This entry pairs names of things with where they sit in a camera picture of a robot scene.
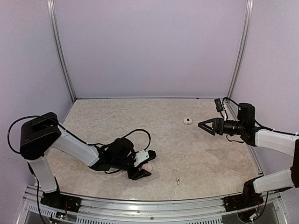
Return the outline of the white earbud charging case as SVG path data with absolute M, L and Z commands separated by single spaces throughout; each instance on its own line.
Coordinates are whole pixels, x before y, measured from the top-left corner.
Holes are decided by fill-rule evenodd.
M 192 124 L 192 119 L 191 118 L 183 118 L 183 123 L 186 125 Z

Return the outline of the pink round case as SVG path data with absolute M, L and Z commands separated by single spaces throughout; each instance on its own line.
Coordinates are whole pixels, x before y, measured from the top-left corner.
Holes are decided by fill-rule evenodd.
M 142 165 L 142 169 L 144 169 L 144 170 L 146 170 L 146 171 L 148 171 L 148 172 L 151 173 L 152 170 L 153 170 L 153 167 L 152 167 L 151 164 L 149 164 L 149 163 L 145 163 L 145 164 Z

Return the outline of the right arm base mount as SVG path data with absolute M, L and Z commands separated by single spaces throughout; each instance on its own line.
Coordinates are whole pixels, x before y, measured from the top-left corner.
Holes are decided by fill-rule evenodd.
M 256 193 L 254 190 L 254 180 L 255 178 L 244 183 L 242 193 L 223 198 L 226 212 L 241 210 L 264 203 L 262 194 Z

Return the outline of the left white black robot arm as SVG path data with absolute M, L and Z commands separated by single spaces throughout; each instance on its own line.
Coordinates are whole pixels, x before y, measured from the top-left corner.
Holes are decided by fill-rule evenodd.
M 151 175 L 145 167 L 156 158 L 156 152 L 148 147 L 135 151 L 134 144 L 126 135 L 109 144 L 91 144 L 64 128 L 53 112 L 31 116 L 27 120 L 21 126 L 21 156 L 33 170 L 40 187 L 47 194 L 47 200 L 57 208 L 65 204 L 65 196 L 58 192 L 58 183 L 48 164 L 47 155 L 52 148 L 97 172 L 113 174 L 126 171 L 131 180 Z

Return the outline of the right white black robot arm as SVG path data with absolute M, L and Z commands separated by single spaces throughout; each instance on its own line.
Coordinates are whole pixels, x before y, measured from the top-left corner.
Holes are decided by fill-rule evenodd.
M 256 126 L 255 107 L 249 103 L 238 104 L 237 120 L 213 118 L 198 123 L 198 127 L 211 135 L 238 135 L 240 143 L 281 152 L 293 158 L 292 166 L 270 175 L 245 182 L 239 203 L 249 207 L 257 195 L 299 186 L 299 135 L 276 131 L 262 125 Z

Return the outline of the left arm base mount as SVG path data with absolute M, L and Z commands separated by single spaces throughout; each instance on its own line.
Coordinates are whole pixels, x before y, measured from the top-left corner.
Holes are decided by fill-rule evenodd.
M 62 194 L 59 188 L 51 193 L 43 192 L 43 196 L 41 198 L 41 204 L 43 205 L 76 213 L 79 211 L 81 201 L 82 199 L 80 197 Z

